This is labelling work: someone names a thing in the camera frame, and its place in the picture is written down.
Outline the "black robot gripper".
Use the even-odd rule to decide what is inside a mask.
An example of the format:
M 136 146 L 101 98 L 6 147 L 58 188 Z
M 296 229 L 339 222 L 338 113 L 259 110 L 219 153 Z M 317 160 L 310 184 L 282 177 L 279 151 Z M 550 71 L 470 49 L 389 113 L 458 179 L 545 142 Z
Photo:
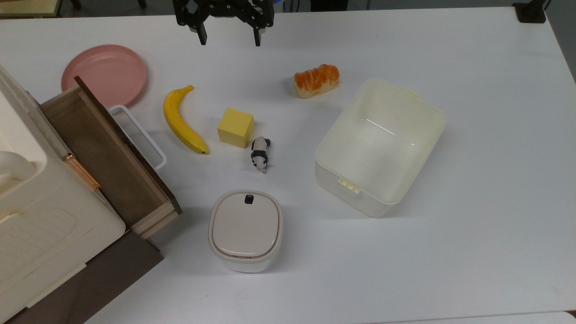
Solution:
M 274 25 L 275 12 L 271 0 L 194 0 L 196 9 L 190 12 L 189 0 L 174 0 L 177 24 L 197 30 L 201 45 L 207 44 L 204 22 L 208 17 L 236 17 L 253 28 L 255 46 L 261 46 L 261 32 Z

